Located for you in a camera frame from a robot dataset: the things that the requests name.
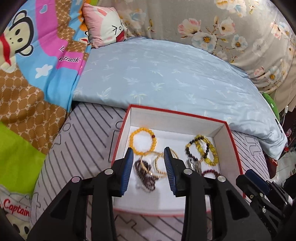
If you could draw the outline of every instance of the blue quilt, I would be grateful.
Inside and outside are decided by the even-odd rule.
[[[270,106],[242,70],[189,45],[131,38],[92,49],[76,101],[177,110],[228,122],[259,138],[278,159],[287,138]]]

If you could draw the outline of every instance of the tiled floor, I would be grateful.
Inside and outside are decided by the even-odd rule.
[[[276,175],[272,179],[278,185],[282,186],[285,180],[290,176],[290,172],[295,169],[296,153],[288,152],[278,161]]]

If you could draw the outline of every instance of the dark red beaded bracelet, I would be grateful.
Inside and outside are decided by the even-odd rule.
[[[212,174],[214,174],[216,178],[220,176],[220,174],[219,174],[218,172],[216,172],[215,170],[212,170],[212,169],[209,169],[209,170],[204,171],[204,172],[202,173],[202,176],[204,176],[204,175],[207,174],[207,173],[212,173]]]

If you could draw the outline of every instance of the silver screw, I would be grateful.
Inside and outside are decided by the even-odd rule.
[[[226,181],[226,177],[222,176],[222,175],[217,177],[217,179],[218,179],[219,182],[222,182],[222,183]]]
[[[113,173],[113,170],[112,169],[106,169],[105,170],[105,174],[106,175],[111,175]]]
[[[192,170],[189,169],[189,168],[186,168],[183,172],[184,172],[186,175],[191,175],[191,174],[192,174]]]
[[[71,181],[72,181],[73,183],[77,183],[77,182],[80,181],[80,177],[73,177],[73,178],[71,179]]]

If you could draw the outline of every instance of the orange beaded bracelet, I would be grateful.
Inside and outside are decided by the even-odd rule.
[[[141,131],[145,131],[147,133],[149,133],[151,135],[151,138],[152,138],[152,145],[150,147],[150,150],[148,151],[137,151],[135,149],[135,147],[133,146],[133,137],[135,134],[138,134],[139,132]],[[155,149],[155,146],[156,146],[156,137],[154,135],[154,133],[149,130],[148,128],[145,128],[145,127],[140,127],[139,129],[135,130],[131,135],[130,135],[130,143],[129,143],[129,146],[133,149],[133,152],[136,154],[136,155],[139,155],[139,156],[146,156],[149,154],[149,152],[153,152],[154,149]]]

